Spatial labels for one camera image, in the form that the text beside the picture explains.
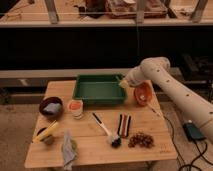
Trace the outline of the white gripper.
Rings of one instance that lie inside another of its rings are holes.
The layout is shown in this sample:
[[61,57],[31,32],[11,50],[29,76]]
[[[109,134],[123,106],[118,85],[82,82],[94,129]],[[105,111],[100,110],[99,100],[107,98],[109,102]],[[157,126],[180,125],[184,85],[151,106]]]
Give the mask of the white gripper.
[[127,75],[119,82],[122,88],[136,87],[142,82],[141,71],[138,67],[131,69]]

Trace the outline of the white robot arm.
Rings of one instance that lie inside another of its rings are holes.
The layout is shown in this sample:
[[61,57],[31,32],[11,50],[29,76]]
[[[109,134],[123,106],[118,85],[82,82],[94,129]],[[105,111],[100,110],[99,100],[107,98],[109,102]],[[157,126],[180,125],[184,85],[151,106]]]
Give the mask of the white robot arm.
[[191,119],[213,144],[213,104],[196,94],[169,74],[166,57],[149,57],[132,68],[120,81],[120,86],[137,87],[145,80],[157,84],[164,93]]

